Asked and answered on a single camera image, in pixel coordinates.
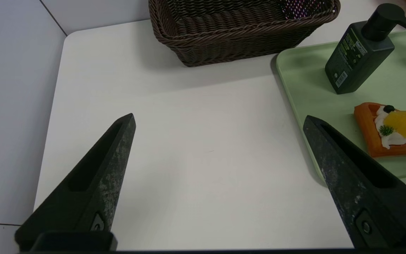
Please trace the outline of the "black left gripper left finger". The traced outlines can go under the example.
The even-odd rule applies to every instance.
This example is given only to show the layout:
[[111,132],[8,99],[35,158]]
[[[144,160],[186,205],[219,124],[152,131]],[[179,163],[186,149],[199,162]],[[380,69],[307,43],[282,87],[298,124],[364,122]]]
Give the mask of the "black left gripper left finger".
[[120,117],[18,228],[19,249],[116,249],[111,233],[136,130]]

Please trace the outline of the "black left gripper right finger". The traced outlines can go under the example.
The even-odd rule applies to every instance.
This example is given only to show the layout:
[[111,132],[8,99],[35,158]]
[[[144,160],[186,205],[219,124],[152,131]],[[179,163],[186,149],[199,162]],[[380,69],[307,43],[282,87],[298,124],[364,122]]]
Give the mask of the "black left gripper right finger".
[[303,133],[357,249],[406,249],[406,184],[322,119]]

